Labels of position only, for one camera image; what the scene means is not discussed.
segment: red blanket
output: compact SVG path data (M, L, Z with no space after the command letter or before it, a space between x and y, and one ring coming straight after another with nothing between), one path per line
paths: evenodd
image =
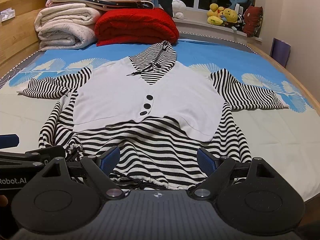
M172 18L162 9L117 9L97 21L97 46L115 43L175 43L179 32Z

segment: white bed sheet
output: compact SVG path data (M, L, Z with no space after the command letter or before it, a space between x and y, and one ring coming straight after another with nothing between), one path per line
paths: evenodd
M24 153L38 148L39 132L57 100L0 94L0 134L16 133L18 147L2 151ZM274 167L306 201L320 193L320 118L308 106L305 113L289 109L234 112L252 157Z

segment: mattress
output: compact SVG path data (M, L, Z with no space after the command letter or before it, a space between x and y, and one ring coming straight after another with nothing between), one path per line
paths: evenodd
M39 131L57 101L18 95L18 86L31 78L76 73L83 67L97 68L108 61L138 54L148 46L97 47L93 44L81 50L48 50L20 64L0 81L0 134L16 133L20 138L18 147L5 151L24 153L37 149ZM179 40L174 49L178 61L204 76L226 68L243 83L268 88L281 95L289 109L233 112L235 122L247 139L252 157L264 158L305 201L320 193L317 168L320 118L282 73L248 47L235 43L229 47L184 39Z

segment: bed headboard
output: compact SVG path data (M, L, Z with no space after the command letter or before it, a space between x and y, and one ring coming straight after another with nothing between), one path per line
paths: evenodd
M0 0L0 11L12 8L16 17L0 23L0 77L39 50L34 21L47 0Z

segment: white vest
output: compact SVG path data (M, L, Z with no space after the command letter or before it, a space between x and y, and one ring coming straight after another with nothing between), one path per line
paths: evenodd
M212 140L225 102L212 82L178 61L153 85L140 75L128 76L135 71L129 57L93 70L89 81L78 89L73 131L168 116L189 138Z

